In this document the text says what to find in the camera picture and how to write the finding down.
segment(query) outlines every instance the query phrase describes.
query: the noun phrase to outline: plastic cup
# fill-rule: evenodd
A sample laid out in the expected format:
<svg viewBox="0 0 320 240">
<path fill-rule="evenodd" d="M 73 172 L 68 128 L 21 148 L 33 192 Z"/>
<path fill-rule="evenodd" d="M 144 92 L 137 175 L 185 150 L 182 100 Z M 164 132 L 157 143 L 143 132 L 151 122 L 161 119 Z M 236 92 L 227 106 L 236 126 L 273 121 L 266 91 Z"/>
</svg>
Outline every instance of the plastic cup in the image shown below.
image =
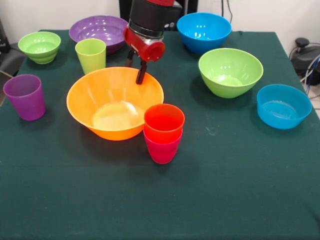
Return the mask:
<svg viewBox="0 0 320 240">
<path fill-rule="evenodd" d="M 88 38 L 75 45 L 84 74 L 106 67 L 106 43 L 100 39 Z"/>
<path fill-rule="evenodd" d="M 144 128 L 143 130 L 143 135 L 146 142 L 146 146 L 148 148 L 148 152 L 152 160 L 157 164 L 170 163 L 174 159 L 178 151 L 178 147 L 183 135 L 183 130 L 181 131 L 180 136 L 175 141 L 166 143 L 166 144 L 161 144 L 161 143 L 156 143 L 154 141 L 151 141 L 146 136 L 145 130 L 146 128 Z"/>
<path fill-rule="evenodd" d="M 171 104 L 157 104 L 144 113 L 145 134 L 152 142 L 168 144 L 182 134 L 185 115 L 181 109 Z"/>
<path fill-rule="evenodd" d="M 3 92 L 23 120 L 37 120 L 46 112 L 42 83 L 35 75 L 11 78 L 4 84 Z"/>
</svg>

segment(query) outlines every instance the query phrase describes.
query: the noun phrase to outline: light green cup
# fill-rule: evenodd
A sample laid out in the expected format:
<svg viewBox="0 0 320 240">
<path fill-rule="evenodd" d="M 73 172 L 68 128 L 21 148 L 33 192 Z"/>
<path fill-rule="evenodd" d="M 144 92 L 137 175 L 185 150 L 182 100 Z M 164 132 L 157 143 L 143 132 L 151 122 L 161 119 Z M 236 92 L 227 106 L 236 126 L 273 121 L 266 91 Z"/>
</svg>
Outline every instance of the light green cup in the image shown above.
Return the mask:
<svg viewBox="0 0 320 240">
<path fill-rule="evenodd" d="M 18 42 L 19 49 L 37 64 L 52 62 L 61 44 L 61 38 L 50 31 L 37 31 L 25 35 Z"/>
<path fill-rule="evenodd" d="M 75 45 L 85 75 L 106 67 L 106 48 L 105 42 L 96 38 L 84 39 Z"/>
<path fill-rule="evenodd" d="M 235 48 L 217 48 L 203 54 L 198 63 L 202 79 L 215 95 L 231 99 L 250 90 L 264 68 L 252 54 Z"/>
</svg>

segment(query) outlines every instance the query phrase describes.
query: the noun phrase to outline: lime green bowl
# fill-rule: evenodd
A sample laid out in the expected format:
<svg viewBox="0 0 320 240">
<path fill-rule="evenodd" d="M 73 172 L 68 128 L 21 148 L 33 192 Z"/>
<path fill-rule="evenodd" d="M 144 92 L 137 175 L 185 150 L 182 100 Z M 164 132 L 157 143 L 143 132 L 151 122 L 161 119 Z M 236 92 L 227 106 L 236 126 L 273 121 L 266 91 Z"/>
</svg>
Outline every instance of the lime green bowl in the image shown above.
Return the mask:
<svg viewBox="0 0 320 240">
<path fill-rule="evenodd" d="M 49 31 L 37 31 L 25 35 L 18 42 L 19 49 L 37 64 L 52 62 L 61 44 L 61 38 Z"/>
<path fill-rule="evenodd" d="M 217 48 L 203 54 L 199 70 L 215 95 L 232 99 L 250 90 L 262 77 L 264 68 L 252 54 L 234 48 Z"/>
</svg>

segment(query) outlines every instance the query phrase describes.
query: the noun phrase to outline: small blue bowl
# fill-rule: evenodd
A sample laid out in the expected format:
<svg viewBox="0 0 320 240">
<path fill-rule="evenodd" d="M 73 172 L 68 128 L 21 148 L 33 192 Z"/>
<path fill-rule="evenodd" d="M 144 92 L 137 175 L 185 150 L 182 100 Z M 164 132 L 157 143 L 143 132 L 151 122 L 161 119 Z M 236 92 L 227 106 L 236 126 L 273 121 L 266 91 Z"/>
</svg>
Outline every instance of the small blue bowl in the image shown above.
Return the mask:
<svg viewBox="0 0 320 240">
<path fill-rule="evenodd" d="M 196 54 L 219 48 L 232 30 L 227 19 L 208 12 L 184 15 L 178 20 L 176 27 L 183 43 Z"/>
<path fill-rule="evenodd" d="M 312 104 L 304 92 L 283 84 L 261 88 L 256 99 L 259 117 L 276 129 L 296 127 L 312 110 Z"/>
</svg>

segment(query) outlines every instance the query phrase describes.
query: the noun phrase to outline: purple cup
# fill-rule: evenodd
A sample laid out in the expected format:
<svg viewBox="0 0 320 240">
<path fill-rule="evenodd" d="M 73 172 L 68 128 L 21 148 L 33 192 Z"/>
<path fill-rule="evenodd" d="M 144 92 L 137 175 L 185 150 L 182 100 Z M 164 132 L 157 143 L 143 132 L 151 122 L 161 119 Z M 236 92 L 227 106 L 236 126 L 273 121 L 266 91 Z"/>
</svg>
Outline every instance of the purple cup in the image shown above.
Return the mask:
<svg viewBox="0 0 320 240">
<path fill-rule="evenodd" d="M 181 131 L 181 135 L 176 140 L 165 144 L 151 141 L 146 136 L 144 129 L 143 135 L 146 142 L 146 146 L 148 148 L 148 152 L 152 160 L 157 164 L 168 164 L 174 159 L 178 151 L 178 147 L 183 135 L 183 130 Z"/>
<path fill-rule="evenodd" d="M 3 92 L 23 120 L 37 120 L 46 112 L 42 83 L 35 75 L 11 78 L 4 84 Z"/>
</svg>

